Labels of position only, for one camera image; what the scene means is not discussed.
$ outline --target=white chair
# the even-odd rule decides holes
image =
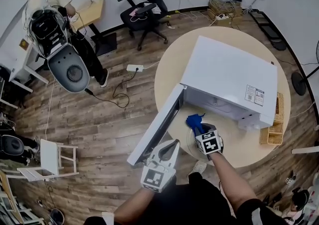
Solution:
[[[73,149],[73,157],[68,158],[61,155],[61,149],[68,148]],[[77,175],[79,172],[76,171],[76,149],[77,146],[67,146],[61,143],[49,142],[41,139],[40,144],[40,158],[41,158],[41,167],[34,168],[18,168],[29,182],[57,178],[57,177],[66,177]],[[62,159],[66,159],[73,162],[73,173],[61,174],[60,170],[62,167]],[[38,170],[47,170],[52,173],[52,175],[44,176],[38,173]]]

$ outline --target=person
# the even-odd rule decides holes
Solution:
[[[14,129],[12,127],[6,126],[4,125],[4,123],[2,123],[0,125],[0,135],[11,135],[11,136],[15,136],[17,138],[19,138],[24,146],[29,146],[32,150],[24,150],[23,153],[21,155],[17,155],[17,156],[13,156],[13,155],[9,155],[6,154],[4,152],[0,152],[0,159],[2,160],[12,160],[18,163],[22,163],[25,166],[27,166],[30,163],[30,160],[33,159],[34,155],[33,152],[38,152],[39,150],[39,144],[36,140],[32,140],[30,138],[26,138],[23,137],[21,135],[18,135]]]
[[[75,8],[71,5],[72,0],[28,0],[25,8],[22,12],[22,24],[24,30],[28,29],[30,14],[34,12],[35,9],[44,6],[46,3],[50,6],[61,6],[66,9],[66,13],[69,17],[73,17],[76,13]],[[109,73],[107,69],[103,68],[101,62],[97,58],[92,46],[85,39],[85,37],[77,31],[70,37],[70,43],[75,47],[76,50],[80,50],[80,57],[85,63],[90,76],[94,77],[96,81],[105,87],[107,85],[107,79]]]
[[[219,189],[194,172],[188,176],[189,184],[175,185],[176,181],[172,181],[162,193],[141,188],[114,212],[115,224],[286,224],[257,199],[251,186],[222,154],[215,152],[209,157],[236,218]],[[89,217],[84,222],[84,225],[105,224],[100,217]]]

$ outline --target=wooden floor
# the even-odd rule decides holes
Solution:
[[[199,16],[197,21],[191,21],[182,15],[174,15],[171,24],[175,29],[161,26],[161,32],[168,39],[168,45],[154,34],[145,39],[142,51],[137,51],[136,39],[131,39],[127,29],[119,30],[118,49],[100,56],[102,65],[108,68],[110,77],[108,87],[100,88],[91,79],[89,88],[103,99],[112,99],[114,87],[123,79],[129,79],[133,73],[127,72],[128,64],[143,64],[145,67],[160,60],[170,43],[193,29],[208,26],[209,21]],[[245,16],[241,24],[233,25],[265,44],[279,59],[295,63],[288,50],[277,51],[264,34],[259,30],[250,16]],[[311,105],[308,94],[297,95],[291,85],[291,73],[297,66],[281,63],[287,76],[294,116],[305,111]],[[58,179],[52,186],[51,193],[55,206],[61,209],[66,218],[66,224],[75,225],[89,216],[100,216],[101,212],[112,212],[139,188],[141,167],[132,169],[126,162],[129,153],[134,149],[143,133],[157,114],[154,97],[154,78],[157,66],[137,73],[136,77],[119,89],[130,97],[130,104],[120,109],[112,103],[101,102],[85,92],[70,94],[57,82],[54,84],[49,127],[47,138],[50,141],[79,146],[78,169],[80,174],[64,179]],[[48,85],[36,80],[31,84],[34,92],[26,97],[26,109],[19,109],[14,114],[16,130],[26,137],[45,138],[45,128],[48,116],[48,104],[53,86],[53,76],[42,71],[42,76],[50,80]],[[125,97],[113,101],[124,105]],[[316,118],[313,108],[297,118],[289,121],[284,143],[263,160],[238,171],[249,181],[258,197],[266,194],[276,194],[285,189],[285,179],[291,170],[297,173],[294,187],[308,187],[313,174],[318,169],[316,154],[292,155],[291,149],[312,146],[318,134],[314,131]],[[183,150],[180,151],[177,168],[179,184],[187,183],[187,174],[196,160]],[[213,167],[208,167],[204,177],[218,184],[218,176]],[[14,193],[26,202],[38,216],[47,218],[46,209],[37,205],[36,200],[42,200],[47,207],[52,208],[48,190],[43,181],[28,183],[17,179],[11,180]]]

